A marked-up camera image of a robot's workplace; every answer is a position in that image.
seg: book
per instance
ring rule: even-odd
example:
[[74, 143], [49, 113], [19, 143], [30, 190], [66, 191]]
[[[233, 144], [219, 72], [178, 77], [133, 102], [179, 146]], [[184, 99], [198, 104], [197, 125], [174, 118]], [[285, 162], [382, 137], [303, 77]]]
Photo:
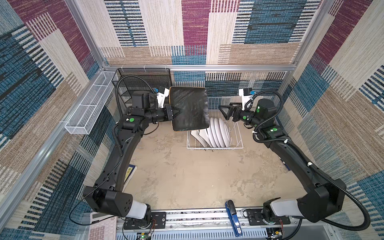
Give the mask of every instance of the book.
[[135, 173], [136, 169], [137, 167], [135, 165], [130, 164], [128, 166], [127, 172], [125, 173], [123, 190], [125, 189], [125, 187], [127, 187], [128, 182], [132, 178], [132, 175]]

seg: plate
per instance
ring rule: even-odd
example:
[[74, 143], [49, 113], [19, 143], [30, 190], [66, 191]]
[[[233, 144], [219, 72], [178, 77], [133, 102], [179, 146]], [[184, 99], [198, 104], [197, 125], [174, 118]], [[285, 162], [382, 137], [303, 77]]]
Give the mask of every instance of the plate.
[[194, 136], [195, 139], [198, 140], [201, 143], [201, 145], [203, 145], [203, 147], [208, 146], [207, 142], [202, 137], [200, 137], [198, 130], [192, 130], [191, 135]]
[[207, 129], [206, 129], [206, 128], [205, 128], [205, 129], [200, 129], [200, 131], [199, 131], [199, 136], [200, 136], [202, 139], [204, 139], [204, 140], [208, 143], [208, 145], [209, 145], [210, 147], [213, 147], [211, 141], [209, 140], [209, 136], [208, 136], [208, 133], [207, 133]]
[[211, 128], [211, 130], [212, 130], [212, 135], [213, 135], [213, 137], [214, 137], [214, 140], [215, 140], [215, 143], [216, 143], [216, 146], [217, 147], [221, 147], [220, 146], [220, 143], [218, 142], [218, 138], [217, 138], [217, 135], [216, 135], [216, 130], [215, 130], [215, 119], [214, 118], [211, 118], [210, 119], [210, 128]]
[[214, 135], [212, 133], [211, 124], [209, 124], [209, 127], [207, 128], [207, 133], [208, 133], [209, 141], [211, 141], [212, 147], [217, 147]]
[[223, 119], [221, 119], [221, 118], [218, 121], [220, 124], [221, 136], [223, 137], [224, 144], [226, 147], [229, 147], [231, 140], [229, 139], [229, 132], [228, 132], [227, 123], [224, 122]]
[[217, 118], [215, 118], [215, 130], [216, 130], [216, 135], [217, 135], [218, 142], [220, 143], [220, 146], [225, 147], [223, 136], [221, 135], [220, 123], [218, 122]]

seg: blue stapler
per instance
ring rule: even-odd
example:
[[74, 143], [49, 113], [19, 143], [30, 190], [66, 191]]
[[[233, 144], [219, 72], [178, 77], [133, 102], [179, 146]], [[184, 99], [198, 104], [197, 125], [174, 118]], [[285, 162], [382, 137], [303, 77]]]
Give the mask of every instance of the blue stapler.
[[231, 221], [233, 230], [235, 231], [235, 236], [242, 236], [243, 232], [241, 231], [239, 219], [236, 215], [236, 208], [232, 200], [228, 200], [225, 202], [225, 209], [227, 210], [229, 220]]

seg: metal beam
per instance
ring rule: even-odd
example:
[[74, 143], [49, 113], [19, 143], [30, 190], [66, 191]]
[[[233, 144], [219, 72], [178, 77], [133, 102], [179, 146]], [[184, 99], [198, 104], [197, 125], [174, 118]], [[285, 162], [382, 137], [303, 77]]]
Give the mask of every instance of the metal beam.
[[[314, 37], [316, 36], [316, 33], [320, 30], [320, 27], [323, 25], [324, 20], [325, 20], [324, 18], [326, 16], [326, 14], [329, 12], [329, 10], [331, 9], [334, 2], [335, 2], [335, 0], [325, 0], [324, 3], [321, 5], [316, 17], [313, 19], [312, 27], [309, 29], [309, 32], [306, 35], [306, 37], [304, 38], [303, 44], [302, 44], [299, 52], [297, 53], [297, 55], [293, 61], [296, 66], [298, 65], [298, 63], [301, 62], [305, 53], [308, 51], [308, 47], [310, 46], [311, 42], [313, 41]], [[294, 73], [295, 73], [295, 70], [293, 70], [293, 71], [291, 71], [285, 75], [283, 82], [281, 83], [279, 90], [278, 90], [281, 95], [286, 90], [286, 88], [287, 88], [289, 82], [291, 81]], [[274, 98], [273, 101], [276, 104], [278, 102], [278, 98]]]
[[112, 65], [104, 71], [116, 71], [118, 68], [169, 68], [171, 71], [292, 71], [294, 64], [254, 64], [254, 65]]
[[76, 101], [72, 104], [67, 113], [57, 124], [55, 129], [52, 131], [51, 135], [44, 142], [43, 146], [39, 149], [34, 158], [30, 161], [24, 171], [20, 174], [20, 177], [17, 179], [13, 187], [3, 199], [0, 205], [0, 232], [3, 230], [8, 220], [11, 218], [14, 211], [17, 209], [18, 205], [23, 200], [25, 194], [27, 194], [28, 190], [31, 188], [36, 178], [39, 176], [44, 165], [49, 161], [51, 154], [61, 143], [61, 140], [67, 132], [64, 128], [65, 123], [74, 113], [75, 109], [80, 104], [85, 94], [91, 88], [93, 82], [97, 79], [101, 72], [102, 71], [99, 70], [89, 81], [88, 85], [77, 97]]
[[77, 23], [77, 26], [80, 29], [80, 32], [82, 33], [85, 42], [88, 45], [88, 48], [90, 49], [91, 53], [93, 54], [93, 57], [95, 58], [95, 61], [99, 65], [99, 68], [102, 68], [105, 66], [106, 62], [104, 61], [104, 57], [98, 46], [96, 45], [90, 31], [88, 30], [88, 27], [84, 21], [83, 15], [80, 12], [80, 8], [77, 5], [76, 0], [65, 0], [75, 22]]

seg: white wire basket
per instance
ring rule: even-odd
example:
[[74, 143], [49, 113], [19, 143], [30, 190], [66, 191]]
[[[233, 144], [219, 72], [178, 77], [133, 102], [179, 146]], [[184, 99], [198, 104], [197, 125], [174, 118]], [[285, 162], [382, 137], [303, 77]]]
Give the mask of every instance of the white wire basket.
[[115, 72], [102, 72], [65, 124], [70, 134], [90, 134], [113, 89]]
[[187, 131], [187, 148], [188, 149], [242, 149], [243, 148], [243, 140], [240, 135], [240, 129], [238, 126], [238, 122], [233, 122], [232, 117], [230, 120], [226, 120], [223, 114], [218, 109], [219, 105], [228, 105], [228, 103], [222, 103], [224, 98], [208, 98], [208, 114], [209, 118], [221, 118], [224, 122], [227, 123], [229, 129], [230, 136], [230, 144], [229, 147], [204, 147], [201, 143], [191, 135], [191, 131]]

